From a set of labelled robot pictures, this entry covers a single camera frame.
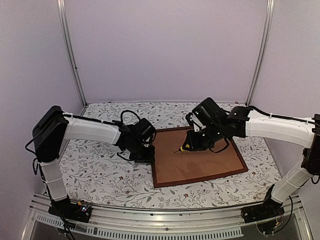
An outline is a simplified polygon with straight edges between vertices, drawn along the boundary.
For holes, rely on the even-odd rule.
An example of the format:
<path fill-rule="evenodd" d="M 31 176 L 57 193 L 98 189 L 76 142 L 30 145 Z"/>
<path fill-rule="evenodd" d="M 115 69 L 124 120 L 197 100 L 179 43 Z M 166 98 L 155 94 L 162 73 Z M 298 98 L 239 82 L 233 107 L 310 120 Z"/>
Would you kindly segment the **yellow handled screwdriver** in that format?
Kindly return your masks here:
<path fill-rule="evenodd" d="M 182 145 L 178 150 L 175 150 L 173 153 L 175 154 L 177 152 L 184 152 L 184 151 L 190 151 L 189 144 Z"/>

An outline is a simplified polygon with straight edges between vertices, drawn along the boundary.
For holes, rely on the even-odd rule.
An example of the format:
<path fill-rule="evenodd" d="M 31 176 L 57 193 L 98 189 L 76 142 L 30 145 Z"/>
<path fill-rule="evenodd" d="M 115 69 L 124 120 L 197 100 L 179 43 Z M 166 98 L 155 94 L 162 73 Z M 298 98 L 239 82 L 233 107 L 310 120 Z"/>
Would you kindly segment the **red-brown wooden picture frame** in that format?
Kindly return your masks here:
<path fill-rule="evenodd" d="M 233 140 L 220 153 L 205 151 L 175 152 L 184 142 L 188 127 L 156 131 L 151 164 L 154 188 L 172 187 L 229 177 L 249 169 Z"/>

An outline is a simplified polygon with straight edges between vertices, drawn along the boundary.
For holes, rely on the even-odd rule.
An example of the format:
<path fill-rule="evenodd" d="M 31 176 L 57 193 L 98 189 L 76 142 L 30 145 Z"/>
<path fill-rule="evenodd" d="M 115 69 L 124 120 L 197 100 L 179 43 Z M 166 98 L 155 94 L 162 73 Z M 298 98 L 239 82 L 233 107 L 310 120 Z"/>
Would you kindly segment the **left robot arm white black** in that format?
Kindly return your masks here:
<path fill-rule="evenodd" d="M 55 209 L 63 216 L 74 213 L 74 205 L 67 194 L 60 170 L 60 151 L 65 141 L 89 141 L 105 143 L 129 152 L 128 162 L 149 164 L 155 160 L 155 127 L 146 119 L 125 124 L 124 110 L 119 120 L 105 121 L 67 113 L 58 105 L 52 106 L 32 130 L 32 138 L 25 150 L 32 153 L 42 180 Z"/>

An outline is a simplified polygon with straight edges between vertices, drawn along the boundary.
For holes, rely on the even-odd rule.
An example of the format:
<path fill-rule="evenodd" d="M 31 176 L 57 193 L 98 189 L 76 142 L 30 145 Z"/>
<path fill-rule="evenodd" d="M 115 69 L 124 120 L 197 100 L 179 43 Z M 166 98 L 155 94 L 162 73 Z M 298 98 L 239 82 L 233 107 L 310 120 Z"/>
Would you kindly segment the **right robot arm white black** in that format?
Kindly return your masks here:
<path fill-rule="evenodd" d="M 186 115 L 191 126 L 180 152 L 213 151 L 215 143 L 225 145 L 233 137 L 259 137 L 303 147 L 303 160 L 280 181 L 271 186 L 259 206 L 262 218 L 269 218 L 278 207 L 308 180 L 320 174 L 320 116 L 298 118 L 267 113 L 255 106 L 237 106 L 223 110 L 208 97 Z"/>

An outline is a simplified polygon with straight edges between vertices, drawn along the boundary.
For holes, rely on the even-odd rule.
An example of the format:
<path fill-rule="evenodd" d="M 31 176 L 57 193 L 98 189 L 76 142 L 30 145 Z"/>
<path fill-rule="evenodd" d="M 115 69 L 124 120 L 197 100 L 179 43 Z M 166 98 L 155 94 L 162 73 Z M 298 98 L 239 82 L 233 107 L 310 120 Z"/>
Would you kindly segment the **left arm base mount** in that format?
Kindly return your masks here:
<path fill-rule="evenodd" d="M 77 203 L 71 202 L 67 196 L 63 200 L 52 200 L 48 213 L 67 220 L 88 223 L 92 214 L 92 204 L 84 200 L 80 200 Z"/>

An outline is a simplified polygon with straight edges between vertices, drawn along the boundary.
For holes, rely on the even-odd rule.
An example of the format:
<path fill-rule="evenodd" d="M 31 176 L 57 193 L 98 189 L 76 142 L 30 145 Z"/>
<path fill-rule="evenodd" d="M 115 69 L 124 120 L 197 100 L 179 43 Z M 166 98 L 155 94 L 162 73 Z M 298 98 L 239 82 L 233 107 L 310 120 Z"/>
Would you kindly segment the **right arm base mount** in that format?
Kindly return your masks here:
<path fill-rule="evenodd" d="M 241 209 L 241 217 L 245 223 L 252 223 L 283 215 L 285 210 L 282 203 L 273 200 L 261 204 L 246 206 Z"/>

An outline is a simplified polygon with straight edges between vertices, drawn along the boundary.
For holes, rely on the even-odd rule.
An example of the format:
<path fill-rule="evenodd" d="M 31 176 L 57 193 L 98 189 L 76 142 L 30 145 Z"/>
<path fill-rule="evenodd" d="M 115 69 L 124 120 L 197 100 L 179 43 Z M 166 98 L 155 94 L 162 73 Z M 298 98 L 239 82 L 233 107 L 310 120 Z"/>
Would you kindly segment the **right aluminium corner post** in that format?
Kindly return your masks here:
<path fill-rule="evenodd" d="M 258 85 L 258 81 L 260 78 L 265 53 L 268 46 L 268 40 L 270 36 L 270 31 L 272 27 L 272 21 L 273 21 L 273 14 L 274 14 L 274 8 L 275 8 L 275 1 L 274 0 L 268 0 L 266 4 L 266 11 L 265 11 L 265 18 L 264 18 L 264 24 L 263 24 L 263 30 L 262 30 L 262 36 L 258 51 L 258 56 L 255 64 L 255 68 L 253 71 L 252 81 L 249 87 L 249 92 L 246 98 L 245 104 L 248 106 L 253 102 L 254 95 L 256 92 L 256 88 Z"/>

